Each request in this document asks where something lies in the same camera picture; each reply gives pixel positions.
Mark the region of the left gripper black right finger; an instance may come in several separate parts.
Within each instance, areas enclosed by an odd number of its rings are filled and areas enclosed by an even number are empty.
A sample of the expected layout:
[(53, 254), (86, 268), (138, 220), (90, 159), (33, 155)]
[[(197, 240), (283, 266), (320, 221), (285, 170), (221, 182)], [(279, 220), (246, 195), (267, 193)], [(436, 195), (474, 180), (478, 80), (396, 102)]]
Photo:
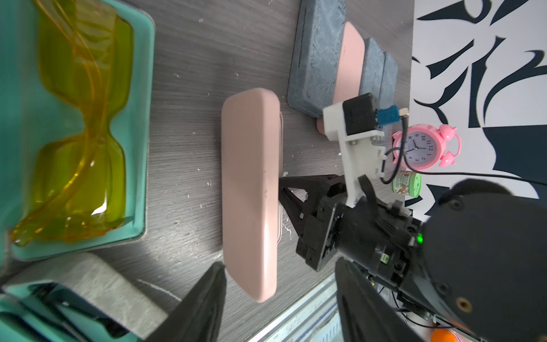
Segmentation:
[(339, 258), (336, 261), (335, 276), (337, 304), (345, 341), (422, 340), (397, 316), (352, 262)]

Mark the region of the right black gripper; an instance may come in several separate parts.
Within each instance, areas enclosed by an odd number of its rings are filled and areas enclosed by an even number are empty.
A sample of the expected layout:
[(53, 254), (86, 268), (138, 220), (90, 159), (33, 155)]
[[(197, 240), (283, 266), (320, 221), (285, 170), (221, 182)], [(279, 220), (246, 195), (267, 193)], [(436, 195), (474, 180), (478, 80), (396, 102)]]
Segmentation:
[(315, 271), (340, 252), (396, 291), (410, 270), (421, 224), (401, 202), (379, 200), (367, 176), (358, 178), (358, 189), (364, 195), (349, 207), (343, 176), (280, 179), (279, 200), (299, 236), (296, 252)]

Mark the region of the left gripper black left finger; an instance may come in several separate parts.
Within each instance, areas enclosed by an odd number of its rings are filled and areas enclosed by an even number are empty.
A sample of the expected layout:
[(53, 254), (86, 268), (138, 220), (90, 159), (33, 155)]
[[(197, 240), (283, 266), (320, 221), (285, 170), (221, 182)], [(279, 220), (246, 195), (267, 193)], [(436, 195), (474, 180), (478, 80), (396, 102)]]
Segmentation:
[(226, 272), (215, 262), (147, 341), (216, 341), (226, 299)]

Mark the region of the teal case black sunglasses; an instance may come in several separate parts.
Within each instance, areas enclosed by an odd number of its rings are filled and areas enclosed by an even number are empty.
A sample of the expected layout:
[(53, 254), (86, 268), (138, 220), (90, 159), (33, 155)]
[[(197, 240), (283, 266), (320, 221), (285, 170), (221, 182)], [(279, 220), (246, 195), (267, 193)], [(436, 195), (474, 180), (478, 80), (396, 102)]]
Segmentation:
[(46, 341), (144, 341), (168, 317), (91, 253), (33, 264), (1, 290), (11, 315)]

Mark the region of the grey case black sunglasses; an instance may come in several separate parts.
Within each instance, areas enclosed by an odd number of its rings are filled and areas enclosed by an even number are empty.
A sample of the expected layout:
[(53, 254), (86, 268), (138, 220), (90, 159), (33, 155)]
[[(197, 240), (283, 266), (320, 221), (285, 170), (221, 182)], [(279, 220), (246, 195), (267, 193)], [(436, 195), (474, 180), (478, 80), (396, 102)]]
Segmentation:
[(384, 67), (378, 104), (381, 109), (389, 108), (394, 104), (397, 85), (398, 66), (391, 54), (384, 53)]

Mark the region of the grey case white glasses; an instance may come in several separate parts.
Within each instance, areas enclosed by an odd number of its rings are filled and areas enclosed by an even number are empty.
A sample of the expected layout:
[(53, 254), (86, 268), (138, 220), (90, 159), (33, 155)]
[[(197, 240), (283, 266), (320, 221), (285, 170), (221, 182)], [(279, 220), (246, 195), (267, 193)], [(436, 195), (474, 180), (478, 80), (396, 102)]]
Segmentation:
[(287, 102), (312, 118), (333, 104), (345, 22), (344, 1), (300, 3)]

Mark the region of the pink case purple glasses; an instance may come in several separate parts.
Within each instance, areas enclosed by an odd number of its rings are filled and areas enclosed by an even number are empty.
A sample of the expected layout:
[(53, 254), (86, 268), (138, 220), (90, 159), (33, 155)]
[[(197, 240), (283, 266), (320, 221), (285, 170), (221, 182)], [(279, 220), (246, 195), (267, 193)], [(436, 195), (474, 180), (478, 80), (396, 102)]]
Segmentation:
[(283, 116), (277, 95), (254, 88), (221, 113), (222, 243), (231, 278), (255, 302), (277, 288)]

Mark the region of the pink case thin glasses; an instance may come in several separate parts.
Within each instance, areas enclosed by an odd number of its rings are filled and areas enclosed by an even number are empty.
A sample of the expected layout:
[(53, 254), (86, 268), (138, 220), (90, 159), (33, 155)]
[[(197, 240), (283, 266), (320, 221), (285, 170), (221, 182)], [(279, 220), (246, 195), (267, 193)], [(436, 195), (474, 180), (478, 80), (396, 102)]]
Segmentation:
[(344, 24), (333, 104), (359, 95), (365, 52), (363, 37), (356, 27), (347, 21)]

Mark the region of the teal case yellow glasses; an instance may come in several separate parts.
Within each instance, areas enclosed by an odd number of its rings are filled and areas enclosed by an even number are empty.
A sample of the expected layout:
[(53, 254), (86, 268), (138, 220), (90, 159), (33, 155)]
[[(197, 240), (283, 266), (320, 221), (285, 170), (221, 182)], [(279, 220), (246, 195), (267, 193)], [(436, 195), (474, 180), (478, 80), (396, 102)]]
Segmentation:
[(38, 8), (33, 1), (1, 3), (1, 261), (30, 262), (70, 252), (112, 247), (145, 234), (150, 106), (155, 22), (142, 9), (113, 1), (134, 32), (128, 103), (111, 123), (125, 153), (124, 223), (80, 242), (36, 240), (18, 247), (9, 232), (24, 217), (38, 151), (83, 131), (81, 112), (49, 93), (38, 76)]

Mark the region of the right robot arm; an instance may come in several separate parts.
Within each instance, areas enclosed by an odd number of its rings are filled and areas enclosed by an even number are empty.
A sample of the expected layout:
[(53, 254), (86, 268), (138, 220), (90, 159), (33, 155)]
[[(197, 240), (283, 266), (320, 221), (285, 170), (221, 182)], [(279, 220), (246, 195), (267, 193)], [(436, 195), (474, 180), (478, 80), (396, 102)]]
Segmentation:
[(373, 282), (403, 309), (484, 341), (546, 340), (546, 208), (483, 180), (456, 184), (425, 222), (379, 200), (366, 176), (358, 198), (337, 175), (282, 178), (279, 199), (320, 270), (336, 253), (346, 341), (418, 341)]

